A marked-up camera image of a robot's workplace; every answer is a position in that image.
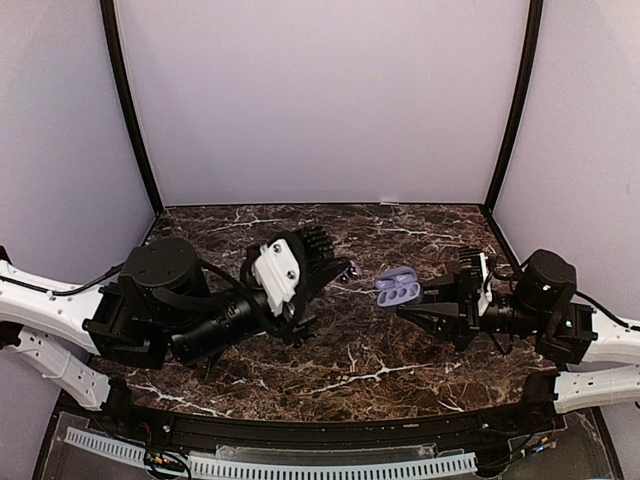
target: wire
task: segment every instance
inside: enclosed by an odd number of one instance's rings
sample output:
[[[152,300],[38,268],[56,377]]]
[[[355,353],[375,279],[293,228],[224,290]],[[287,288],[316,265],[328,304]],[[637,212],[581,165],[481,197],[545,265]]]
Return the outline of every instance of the wire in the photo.
[[[533,436],[535,435],[535,433],[531,433],[524,442],[522,442],[521,444],[519,444],[516,448],[514,448],[513,450],[511,450],[508,454],[504,455],[503,457],[500,457],[498,460],[494,460],[493,462],[487,463],[486,465],[483,465],[483,468],[494,468],[495,467],[499,467],[500,465],[502,465],[502,463],[504,463],[505,461],[509,461],[511,459],[511,456],[515,453],[518,452],[520,450],[522,450],[522,448],[524,448],[524,446],[529,443],[531,441],[531,439],[533,438]]]
[[[600,310],[602,313],[604,313],[607,317],[609,317],[611,320],[613,320],[613,322],[615,322],[618,325],[620,325],[622,328],[626,328],[628,330],[635,330],[636,332],[640,332],[640,326],[629,325],[627,322],[624,322],[624,321],[620,320],[608,308],[603,306],[600,302],[598,302],[594,298],[590,297],[586,293],[576,292],[576,297],[580,297],[580,298],[585,299],[587,302],[589,302],[591,305],[596,307],[598,310]]]
[[[512,463],[516,463],[518,460],[522,460],[526,455],[523,455],[521,452],[519,457],[516,458],[512,458],[511,460],[501,463],[499,465],[496,465],[495,468],[505,468],[508,467],[509,465],[511,465]]]
[[[260,305],[258,305],[258,302],[254,300],[251,293],[248,292],[247,287],[242,285],[242,283],[240,283],[238,280],[233,278],[231,275],[229,275],[227,272],[222,270],[220,267],[216,267],[215,265],[207,262],[206,260],[200,259],[200,264],[202,265],[203,268],[205,268],[206,270],[209,270],[212,273],[215,273],[217,276],[219,276],[225,282],[231,285],[233,289],[240,296],[242,296],[242,298],[244,298],[247,301],[247,303],[249,304],[249,307],[251,308],[251,311],[260,322],[260,325],[262,326],[262,328],[264,328],[268,333],[270,333],[273,336],[276,336],[276,337],[279,336],[279,333],[276,327],[271,322],[269,322],[269,320],[267,320],[267,318],[264,316],[264,314],[262,313],[262,309],[260,308]]]
[[[491,257],[491,260],[489,261],[489,266],[490,266],[489,274],[487,275],[487,278],[484,279],[484,282],[482,284],[482,291],[484,293],[487,293],[487,291],[489,290],[489,284],[492,278],[495,278],[496,280],[500,280],[501,282],[511,282],[516,275],[515,272],[513,272],[511,275],[499,274],[496,271],[496,268],[498,266],[496,257]]]
[[[152,448],[149,444],[151,443],[151,428],[149,427],[148,424],[146,423],[142,423],[141,426],[146,430],[147,432],[147,442],[140,442],[137,440],[131,440],[129,438],[124,438],[121,437],[120,435],[113,433],[112,431],[108,430],[107,428],[105,428],[104,425],[102,425],[102,423],[100,423],[98,421],[98,419],[95,417],[95,415],[91,415],[91,419],[94,421],[94,423],[100,428],[100,430],[102,430],[104,433],[106,433],[109,437],[113,438],[114,440],[118,440],[120,442],[126,443],[128,445],[133,445],[135,447],[143,447],[145,450],[145,456],[149,457],[149,456],[155,456],[155,457],[168,457],[170,459],[172,459],[173,461],[175,461],[176,463],[180,464],[183,468],[184,471],[183,472],[176,472],[176,475],[172,475],[172,474],[167,474],[167,473],[162,473],[160,471],[158,471],[157,467],[153,464],[153,463],[149,463],[148,465],[145,463],[145,467],[149,467],[148,469],[145,468],[145,471],[147,472],[148,475],[159,479],[159,480],[173,480],[175,478],[180,478],[182,476],[182,474],[184,472],[187,473],[187,479],[188,480],[192,480],[193,476],[191,474],[191,468],[189,467],[189,465],[187,464],[187,462],[185,462],[182,458],[180,458],[179,454],[177,453],[173,453],[173,452],[167,452],[164,451],[162,449],[155,449]]]
[[[115,267],[111,267],[107,272],[100,275],[98,278],[91,280],[86,285],[82,285],[81,287],[74,288],[71,290],[64,290],[64,291],[56,291],[56,290],[52,291],[49,288],[40,287],[38,285],[33,285],[27,282],[23,282],[21,280],[16,280],[15,278],[5,277],[3,275],[0,275],[0,280],[2,280],[3,282],[12,283],[13,285],[17,285],[19,287],[28,288],[29,290],[33,290],[35,292],[48,293],[53,295],[54,297],[69,297],[71,295],[77,295],[78,293],[82,293],[85,290],[88,290],[91,287],[96,286],[100,282],[105,281],[107,278],[113,277],[116,273],[122,270],[123,266],[124,266],[124,263],[121,263],[120,265],[116,265]]]

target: black corner frame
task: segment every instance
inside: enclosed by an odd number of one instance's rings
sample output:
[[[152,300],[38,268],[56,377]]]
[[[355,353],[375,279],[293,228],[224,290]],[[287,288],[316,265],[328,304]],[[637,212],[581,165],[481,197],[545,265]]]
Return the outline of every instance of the black corner frame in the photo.
[[[527,29],[524,34],[524,43],[522,45],[522,56],[520,58],[520,68],[518,69],[518,78],[513,91],[513,100],[511,102],[511,110],[507,118],[507,126],[502,138],[500,153],[493,172],[493,178],[489,185],[489,191],[484,201],[484,208],[489,214],[493,213],[500,190],[507,175],[509,160],[513,153],[513,147],[518,135],[518,127],[524,111],[524,103],[527,98],[527,90],[529,89],[529,81],[531,80],[531,71],[533,69],[533,60],[536,55],[536,46],[538,44],[538,33],[540,32],[540,22],[542,19],[543,0],[531,0],[529,3],[529,16],[527,18]]]
[[[122,54],[120,34],[118,33],[118,20],[113,0],[100,0],[100,9],[102,10],[104,33],[107,41],[107,48],[109,50],[109,58],[111,59],[113,78],[116,83],[116,89],[118,90],[118,97],[120,98],[122,115],[124,116],[124,121],[127,125],[129,139],[131,141],[131,146],[133,147],[136,162],[138,163],[138,169],[140,170],[142,181],[144,182],[144,187],[147,191],[147,196],[149,197],[149,202],[151,202],[151,207],[157,216],[162,213],[164,206],[162,204],[162,199],[160,198],[158,185],[153,177],[153,171],[151,169],[151,164],[149,163],[149,156],[147,155],[147,150],[142,138],[142,131],[140,130],[140,124],[138,123],[138,116],[136,115],[133,97],[131,96],[131,89],[129,87],[127,70],[125,67],[124,56]]]

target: white bracket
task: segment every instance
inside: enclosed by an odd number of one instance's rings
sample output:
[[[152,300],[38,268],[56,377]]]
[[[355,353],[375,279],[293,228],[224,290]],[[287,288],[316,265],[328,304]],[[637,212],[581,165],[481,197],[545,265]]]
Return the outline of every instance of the white bracket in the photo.
[[[480,267],[482,269],[482,284],[484,286],[484,281],[489,276],[489,270],[487,269],[487,256],[484,252],[480,253]],[[483,287],[480,287],[480,300],[478,300],[478,314],[480,316],[484,315],[484,312],[487,311],[492,299],[493,294],[491,293],[491,282],[489,282],[486,293],[484,292]]]
[[[640,400],[640,364],[596,372],[562,372],[556,379],[553,402],[563,414],[586,407]]]
[[[634,320],[621,320],[640,326]],[[591,342],[581,363],[640,363],[640,332],[618,325],[599,310],[593,314],[591,322],[598,339]]]
[[[0,261],[0,275],[49,291],[76,287],[22,272],[4,260]],[[100,285],[96,285],[76,295],[56,297],[0,280],[0,321],[15,322],[56,335],[97,354],[98,349],[82,329],[82,323],[96,313],[102,301],[99,289]]]
[[[6,351],[17,353],[28,364],[69,393],[81,407],[99,411],[107,401],[109,377],[87,367],[48,333],[23,327],[20,344],[7,345]]]
[[[277,317],[282,307],[295,295],[300,280],[300,266],[284,239],[260,247],[260,257],[254,262],[253,276],[267,292],[269,307]]]

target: white cable tray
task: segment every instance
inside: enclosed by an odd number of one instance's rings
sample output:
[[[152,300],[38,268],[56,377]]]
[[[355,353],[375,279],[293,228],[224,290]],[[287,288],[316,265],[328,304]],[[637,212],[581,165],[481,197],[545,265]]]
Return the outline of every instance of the white cable tray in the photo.
[[[142,447],[73,427],[67,429],[64,441],[111,460],[145,468]],[[192,452],[188,464],[193,478],[203,480],[422,480],[477,471],[475,453],[372,465],[301,466],[233,462]]]

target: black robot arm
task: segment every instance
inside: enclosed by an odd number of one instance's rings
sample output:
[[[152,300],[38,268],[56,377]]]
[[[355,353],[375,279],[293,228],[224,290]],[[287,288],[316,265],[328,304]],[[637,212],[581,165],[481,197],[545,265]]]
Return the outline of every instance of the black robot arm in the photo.
[[[204,270],[229,288],[210,292]],[[144,368],[160,368],[167,350],[187,365],[215,359],[262,331],[299,345],[314,320],[307,305],[351,272],[319,226],[249,247],[239,280],[199,259],[186,240],[163,239],[131,252],[84,328],[103,357]]]
[[[479,332],[494,341],[496,333],[535,336],[540,354],[557,363],[580,363],[596,335],[592,308],[571,303],[576,293],[572,265],[555,253],[537,250],[514,277],[495,275],[509,284],[510,293],[500,293],[489,287],[494,270],[483,253],[463,248],[459,256],[459,272],[421,283],[421,295],[389,305],[389,292],[382,289],[378,304],[458,350],[466,349]]]

